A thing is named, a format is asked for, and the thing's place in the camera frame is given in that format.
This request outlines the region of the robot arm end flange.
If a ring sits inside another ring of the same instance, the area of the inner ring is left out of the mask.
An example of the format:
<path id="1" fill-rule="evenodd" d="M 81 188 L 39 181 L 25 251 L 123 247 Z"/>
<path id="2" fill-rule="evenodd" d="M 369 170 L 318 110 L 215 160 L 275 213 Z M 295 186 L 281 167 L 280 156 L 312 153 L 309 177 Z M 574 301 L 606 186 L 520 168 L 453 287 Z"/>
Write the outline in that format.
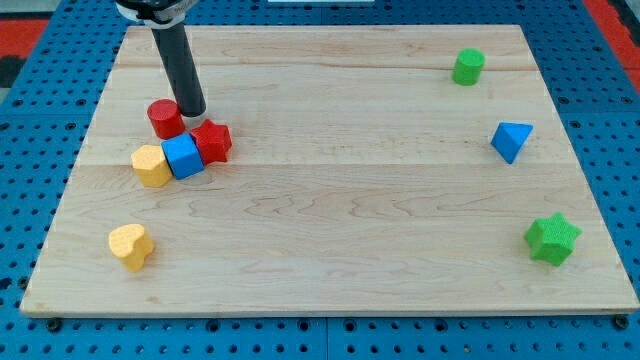
<path id="1" fill-rule="evenodd" d="M 116 9 L 128 20 L 148 26 L 182 22 L 198 0 L 116 0 Z"/>

